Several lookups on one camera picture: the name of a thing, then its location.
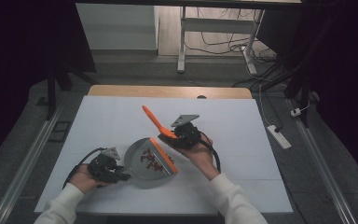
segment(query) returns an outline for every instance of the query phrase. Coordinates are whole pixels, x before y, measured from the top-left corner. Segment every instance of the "white long sleeve shirt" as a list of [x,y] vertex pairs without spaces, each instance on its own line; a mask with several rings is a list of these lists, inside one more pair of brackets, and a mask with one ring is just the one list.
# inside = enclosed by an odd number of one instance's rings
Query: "white long sleeve shirt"
[[[225,217],[226,224],[266,224],[267,221],[251,204],[245,191],[234,185],[225,174],[213,179],[209,188],[215,195],[214,206]],[[62,192],[46,204],[45,211],[35,224],[74,223],[77,204],[84,194],[72,184],[67,184]]]

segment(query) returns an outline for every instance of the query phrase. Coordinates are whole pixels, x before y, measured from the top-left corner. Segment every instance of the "orange handle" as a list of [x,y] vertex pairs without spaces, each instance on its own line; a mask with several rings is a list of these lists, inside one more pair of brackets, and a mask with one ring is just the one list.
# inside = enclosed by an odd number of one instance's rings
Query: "orange handle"
[[152,120],[152,122],[157,126],[157,128],[161,131],[162,125],[158,122],[154,114],[147,108],[147,106],[143,105],[142,109],[146,113],[146,115]]

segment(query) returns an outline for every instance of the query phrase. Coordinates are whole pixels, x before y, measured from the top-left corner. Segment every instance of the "person's left hand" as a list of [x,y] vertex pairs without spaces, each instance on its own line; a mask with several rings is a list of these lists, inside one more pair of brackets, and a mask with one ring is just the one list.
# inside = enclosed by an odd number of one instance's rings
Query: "person's left hand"
[[101,186],[109,185],[109,183],[97,181],[94,178],[92,178],[92,175],[90,174],[87,166],[88,166],[87,164],[80,165],[74,176],[72,176],[69,183],[80,189],[83,193],[87,193],[90,190],[95,189],[97,186],[100,185]]

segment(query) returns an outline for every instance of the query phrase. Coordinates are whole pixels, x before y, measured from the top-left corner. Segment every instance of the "hand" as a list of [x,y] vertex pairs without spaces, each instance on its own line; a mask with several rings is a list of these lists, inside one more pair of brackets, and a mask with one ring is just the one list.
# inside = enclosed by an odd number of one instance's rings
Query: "hand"
[[[206,136],[204,133],[201,134],[201,140],[212,145],[213,140]],[[184,156],[190,159],[190,161],[200,169],[200,171],[209,179],[212,180],[217,177],[220,173],[217,168],[213,165],[213,155],[210,149],[201,143],[197,143],[191,149],[175,148],[175,150],[182,153]]]
[[90,174],[87,166],[87,164],[80,165],[74,176],[72,176],[69,183],[80,189],[80,191],[82,191],[83,193],[87,193],[90,190],[95,189],[99,185],[109,185],[109,183],[97,181],[92,178],[92,175]]

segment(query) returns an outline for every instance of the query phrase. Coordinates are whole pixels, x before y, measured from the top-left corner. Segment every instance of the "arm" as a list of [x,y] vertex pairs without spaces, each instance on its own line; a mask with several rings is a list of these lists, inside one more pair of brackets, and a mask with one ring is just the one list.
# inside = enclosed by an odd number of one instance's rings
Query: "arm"
[[105,186],[107,183],[93,179],[87,165],[81,165],[62,192],[46,204],[45,211],[35,223],[74,223],[77,205],[87,192],[98,185]]
[[[212,144],[212,139],[202,135],[204,142]],[[241,186],[234,185],[225,174],[220,174],[213,165],[211,151],[202,144],[191,149],[176,148],[210,180],[209,188],[215,195],[214,206],[225,217],[226,224],[265,224],[267,221],[251,204]]]

